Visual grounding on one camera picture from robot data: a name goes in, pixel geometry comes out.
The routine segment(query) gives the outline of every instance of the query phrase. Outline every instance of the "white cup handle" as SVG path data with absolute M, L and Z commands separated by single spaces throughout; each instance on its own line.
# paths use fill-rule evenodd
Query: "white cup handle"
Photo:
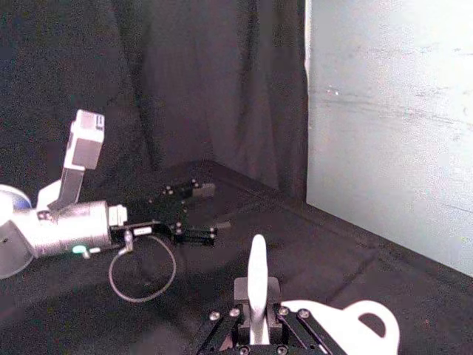
M 384 323 L 384 327 L 386 328 L 384 337 L 382 337 L 382 339 L 384 339 L 385 342 L 391 344 L 392 348 L 395 349 L 395 353 L 398 353 L 400 336 L 399 324 L 394 317 L 394 314 L 392 314 L 388 308 L 384 307 L 380 303 L 364 300 L 349 305 L 343 311 L 347 312 L 356 319 L 359 319 L 364 314 L 374 314 L 379 319 L 381 319 Z

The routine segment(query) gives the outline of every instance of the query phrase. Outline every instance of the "screw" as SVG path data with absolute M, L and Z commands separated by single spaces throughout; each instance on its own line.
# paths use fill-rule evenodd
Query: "screw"
M 278 346 L 278 348 L 276 349 L 276 353 L 278 355 L 286 355 L 287 354 L 287 348 L 284 346 L 284 345 L 280 345 Z
M 208 317 L 210 320 L 218 320 L 220 318 L 220 313 L 219 312 L 211 312 L 210 316 Z
M 299 310 L 299 317 L 308 318 L 310 317 L 310 312 L 307 309 L 301 309 Z
M 230 311 L 230 317 L 238 317 L 239 316 L 239 309 L 234 308 Z
M 250 353 L 250 348 L 248 346 L 242 346 L 239 349 L 239 355 L 248 355 Z
M 278 314 L 280 316 L 287 316 L 289 314 L 289 308 L 287 307 L 281 307 L 279 310 L 278 310 Z

